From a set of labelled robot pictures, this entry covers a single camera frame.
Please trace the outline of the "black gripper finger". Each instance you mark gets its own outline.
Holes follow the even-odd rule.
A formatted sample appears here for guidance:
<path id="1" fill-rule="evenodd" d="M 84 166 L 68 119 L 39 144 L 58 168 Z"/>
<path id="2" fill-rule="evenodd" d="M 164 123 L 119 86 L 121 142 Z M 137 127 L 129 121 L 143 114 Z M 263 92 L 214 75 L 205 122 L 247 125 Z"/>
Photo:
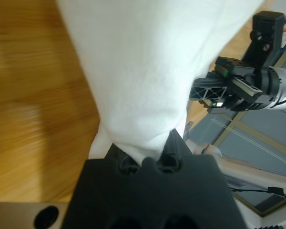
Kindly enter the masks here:
<path id="1" fill-rule="evenodd" d="M 119 165 L 135 165 L 136 162 L 118 146 L 112 144 L 105 156 L 105 159 L 114 159 Z"/>
<path id="2" fill-rule="evenodd" d="M 168 139 L 163 148 L 161 158 L 172 156 L 175 158 L 182 158 L 183 156 L 191 155 L 192 152 L 186 145 L 183 138 L 179 135 L 176 129 L 170 131 Z"/>

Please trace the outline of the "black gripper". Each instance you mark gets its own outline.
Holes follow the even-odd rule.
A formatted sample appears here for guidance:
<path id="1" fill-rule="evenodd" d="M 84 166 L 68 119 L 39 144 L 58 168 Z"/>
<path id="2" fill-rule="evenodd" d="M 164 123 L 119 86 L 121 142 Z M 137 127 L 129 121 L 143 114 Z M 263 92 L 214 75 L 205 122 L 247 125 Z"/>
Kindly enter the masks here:
<path id="1" fill-rule="evenodd" d="M 277 102 L 280 78 L 272 67 L 218 57 L 210 74 L 210 78 L 196 79 L 189 95 L 209 113 L 259 110 Z"/>

